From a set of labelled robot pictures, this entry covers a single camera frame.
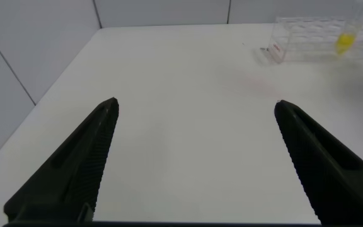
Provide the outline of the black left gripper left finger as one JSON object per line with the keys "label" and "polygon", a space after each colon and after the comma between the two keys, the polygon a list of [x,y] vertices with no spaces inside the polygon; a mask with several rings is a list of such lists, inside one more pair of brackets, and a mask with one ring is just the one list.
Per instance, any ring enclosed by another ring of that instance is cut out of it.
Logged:
{"label": "black left gripper left finger", "polygon": [[118,113],[116,98],[100,103],[5,203],[8,221],[92,221]]}

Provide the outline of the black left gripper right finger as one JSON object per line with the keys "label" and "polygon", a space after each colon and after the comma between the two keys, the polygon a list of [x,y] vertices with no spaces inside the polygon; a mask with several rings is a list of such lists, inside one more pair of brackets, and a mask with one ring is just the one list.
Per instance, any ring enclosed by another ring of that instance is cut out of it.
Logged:
{"label": "black left gripper right finger", "polygon": [[363,160],[297,105],[281,100],[274,115],[321,224],[363,225]]}

